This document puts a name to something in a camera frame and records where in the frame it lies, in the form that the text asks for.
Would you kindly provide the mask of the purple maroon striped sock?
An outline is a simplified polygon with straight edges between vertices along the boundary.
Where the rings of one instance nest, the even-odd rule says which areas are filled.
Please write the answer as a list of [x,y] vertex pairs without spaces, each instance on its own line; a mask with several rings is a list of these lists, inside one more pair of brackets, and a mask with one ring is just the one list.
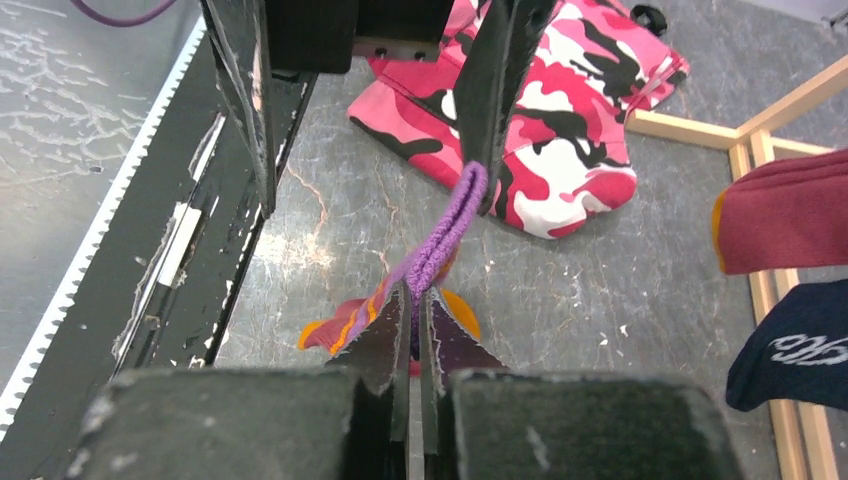
[[847,151],[768,162],[717,197],[712,242],[720,270],[847,263]]

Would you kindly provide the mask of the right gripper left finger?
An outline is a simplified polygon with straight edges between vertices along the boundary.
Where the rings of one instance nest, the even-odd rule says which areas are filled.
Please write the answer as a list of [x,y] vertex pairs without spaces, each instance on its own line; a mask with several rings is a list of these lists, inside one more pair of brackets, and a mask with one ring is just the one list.
[[317,367],[143,369],[81,422],[67,479],[404,479],[411,296]]

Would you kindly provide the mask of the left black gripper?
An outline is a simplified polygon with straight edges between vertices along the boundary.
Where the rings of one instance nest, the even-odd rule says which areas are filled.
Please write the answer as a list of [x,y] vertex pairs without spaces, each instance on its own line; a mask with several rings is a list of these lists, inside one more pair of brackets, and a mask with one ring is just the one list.
[[[222,0],[200,5],[218,87],[247,145],[262,216],[268,218],[276,208],[278,149],[266,99],[270,65],[278,71],[344,74],[355,57],[434,61],[454,3]],[[495,201],[512,112],[556,2],[487,5],[453,90],[463,161],[485,170],[481,215]]]

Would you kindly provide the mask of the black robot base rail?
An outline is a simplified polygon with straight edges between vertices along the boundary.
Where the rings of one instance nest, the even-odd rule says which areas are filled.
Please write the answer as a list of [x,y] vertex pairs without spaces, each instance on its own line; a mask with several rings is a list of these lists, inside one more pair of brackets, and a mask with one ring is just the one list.
[[61,478],[117,373],[212,362],[262,227],[258,191],[197,23],[2,392],[3,478]]

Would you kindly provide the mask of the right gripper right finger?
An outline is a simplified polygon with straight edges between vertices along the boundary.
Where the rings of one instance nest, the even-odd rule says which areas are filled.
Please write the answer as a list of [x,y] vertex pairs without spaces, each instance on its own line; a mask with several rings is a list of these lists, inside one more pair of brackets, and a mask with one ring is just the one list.
[[514,371],[428,290],[419,314],[429,479],[738,479],[721,413],[681,377]]

